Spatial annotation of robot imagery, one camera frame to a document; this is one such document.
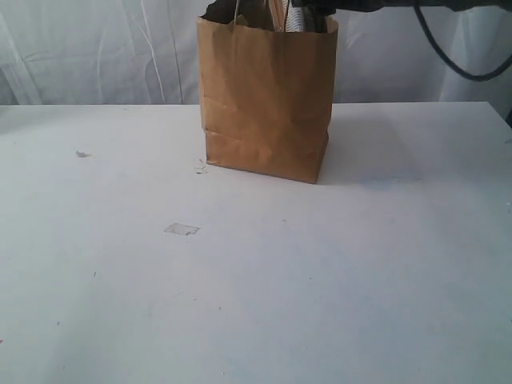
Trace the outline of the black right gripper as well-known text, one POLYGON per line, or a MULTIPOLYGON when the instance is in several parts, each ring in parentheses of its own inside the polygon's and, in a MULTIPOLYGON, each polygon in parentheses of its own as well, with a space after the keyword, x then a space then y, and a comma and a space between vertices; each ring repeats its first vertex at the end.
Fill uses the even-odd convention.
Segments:
POLYGON ((338 10, 374 12, 384 7, 379 0, 292 0, 294 7, 307 8, 312 14, 330 16, 338 10))

